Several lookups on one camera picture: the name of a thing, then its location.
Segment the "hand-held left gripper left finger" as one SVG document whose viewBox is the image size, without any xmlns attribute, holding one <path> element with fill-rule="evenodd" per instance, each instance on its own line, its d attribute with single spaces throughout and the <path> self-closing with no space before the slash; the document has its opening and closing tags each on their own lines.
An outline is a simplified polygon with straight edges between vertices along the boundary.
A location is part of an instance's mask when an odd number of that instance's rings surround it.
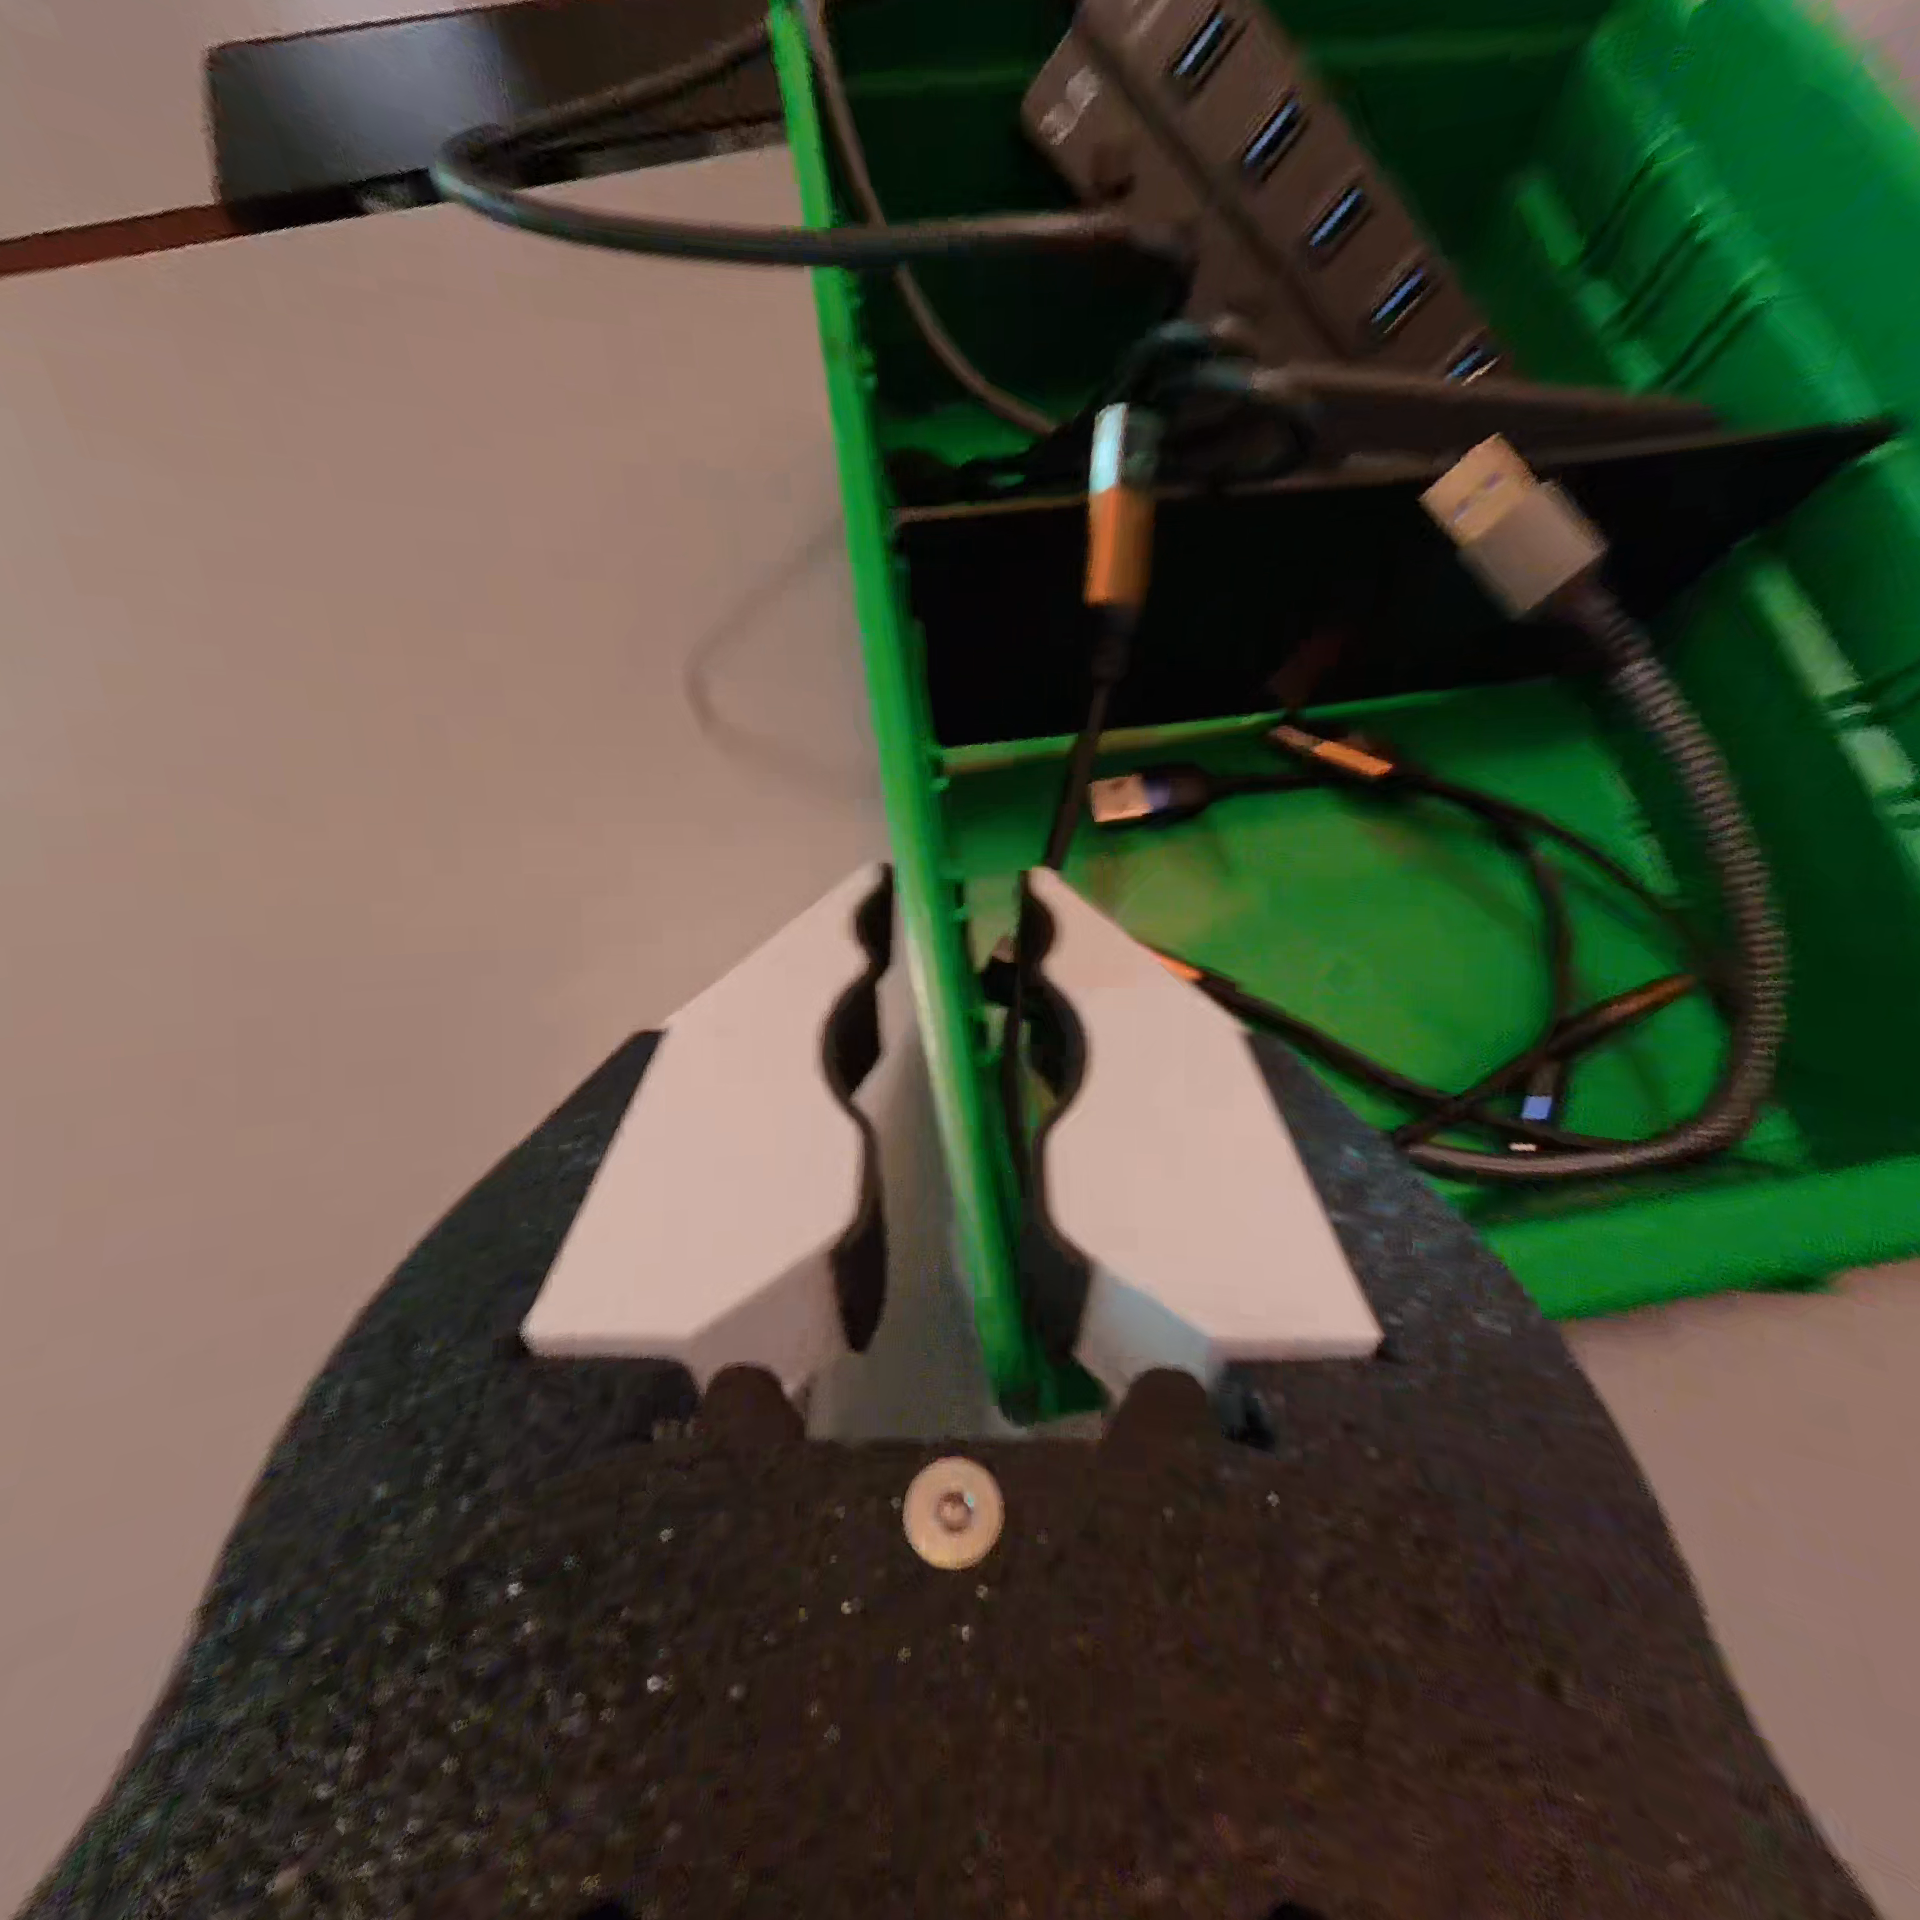
<svg viewBox="0 0 1920 1920">
<path fill-rule="evenodd" d="M 891 866 L 860 866 L 661 1031 L 541 1290 L 537 1358 L 642 1358 L 800 1393 L 882 1322 L 889 1231 L 860 1086 L 882 1056 Z"/>
</svg>

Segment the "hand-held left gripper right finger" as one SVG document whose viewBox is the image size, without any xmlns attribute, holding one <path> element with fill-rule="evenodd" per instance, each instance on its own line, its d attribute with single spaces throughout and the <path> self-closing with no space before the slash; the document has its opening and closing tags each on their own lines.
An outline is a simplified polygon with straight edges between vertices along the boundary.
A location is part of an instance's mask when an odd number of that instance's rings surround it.
<svg viewBox="0 0 1920 1920">
<path fill-rule="evenodd" d="M 1058 872 L 1021 876 L 1055 1041 L 1021 1282 L 1105 1392 L 1148 1371 L 1376 1358 L 1380 1322 L 1244 1030 Z"/>
</svg>

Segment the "green storage bin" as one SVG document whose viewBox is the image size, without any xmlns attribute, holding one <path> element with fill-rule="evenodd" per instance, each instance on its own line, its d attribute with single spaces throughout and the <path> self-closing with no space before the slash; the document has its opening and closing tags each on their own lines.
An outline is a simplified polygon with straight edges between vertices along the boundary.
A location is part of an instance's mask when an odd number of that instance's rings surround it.
<svg viewBox="0 0 1920 1920">
<path fill-rule="evenodd" d="M 1703 401 L 1726 430 L 1891 417 L 1872 477 L 1796 510 L 1648 628 L 1715 736 L 1790 944 L 1769 1101 L 1739 1146 L 1610 1183 L 1444 1178 L 1552 1315 L 1794 1288 L 1917 1258 L 1917 123 L 1815 3 L 1273 3 L 1527 377 Z M 854 123 L 889 216 L 1064 207 L 1015 96 L 1064 3 L 849 3 Z M 1055 417 L 1153 312 L 1108 257 L 927 264 L 947 327 Z M 891 523 L 914 462 L 1015 458 L 937 399 L 891 284 L 812 273 L 909 978 L 931 1049 L 990 1376 L 1064 1397 L 1015 1305 L 1020 1203 L 998 1012 L 978 991 L 1043 854 L 1064 739 L 941 748 Z M 1549 680 L 1313 704 L 1416 772 L 1567 827 L 1711 923 L 1709 858 L 1654 748 Z M 1249 715 L 1121 729 L 1125 762 L 1263 773 Z M 1444 802 L 1304 790 L 1161 831 L 1081 827 L 1069 879 L 1131 935 L 1211 963 L 1380 1070 L 1439 1090 L 1523 1053 L 1549 1008 L 1541 907 Z"/>
</svg>

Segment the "grey usb hub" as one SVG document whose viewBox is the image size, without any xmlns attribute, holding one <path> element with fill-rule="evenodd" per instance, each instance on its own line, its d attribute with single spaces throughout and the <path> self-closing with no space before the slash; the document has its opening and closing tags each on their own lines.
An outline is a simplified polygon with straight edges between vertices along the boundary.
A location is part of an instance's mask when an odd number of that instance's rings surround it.
<svg viewBox="0 0 1920 1920">
<path fill-rule="evenodd" d="M 1458 383 L 1333 364 L 1211 364 L 1198 377 L 1224 396 L 1294 421 L 1308 445 L 1342 455 L 1444 455 L 1487 437 L 1505 437 L 1517 451 L 1579 451 L 1720 430 L 1703 401 L 1543 386 L 1491 374 Z"/>
</svg>

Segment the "black multi-port USB hub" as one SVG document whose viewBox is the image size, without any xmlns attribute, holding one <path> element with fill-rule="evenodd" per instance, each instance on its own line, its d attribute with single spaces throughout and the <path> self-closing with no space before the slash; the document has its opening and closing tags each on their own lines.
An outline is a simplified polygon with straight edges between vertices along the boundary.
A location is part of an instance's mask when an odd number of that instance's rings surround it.
<svg viewBox="0 0 1920 1920">
<path fill-rule="evenodd" d="M 1811 499 L 1872 477 L 1891 417 L 1587 451 L 1543 466 L 1608 540 L 1604 577 L 1659 628 Z M 1507 623 L 1419 507 L 1429 473 L 1171 492 L 1121 729 L 1549 680 L 1571 648 Z M 891 523 L 941 748 L 1064 739 L 1092 692 L 1083 503 L 912 507 Z"/>
</svg>

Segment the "black desk pad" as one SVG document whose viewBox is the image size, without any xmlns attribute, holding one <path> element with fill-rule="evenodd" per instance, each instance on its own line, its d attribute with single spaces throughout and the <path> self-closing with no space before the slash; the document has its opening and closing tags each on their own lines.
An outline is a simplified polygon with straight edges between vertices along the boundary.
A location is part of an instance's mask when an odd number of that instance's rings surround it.
<svg viewBox="0 0 1920 1920">
<path fill-rule="evenodd" d="M 749 60 L 546 154 L 530 182 L 642 170 L 780 137 L 767 3 L 439 3 L 429 13 L 231 38 L 206 54 L 218 207 L 287 228 L 435 198 L 429 167 L 501 129 L 692 61 L 741 34 Z"/>
</svg>

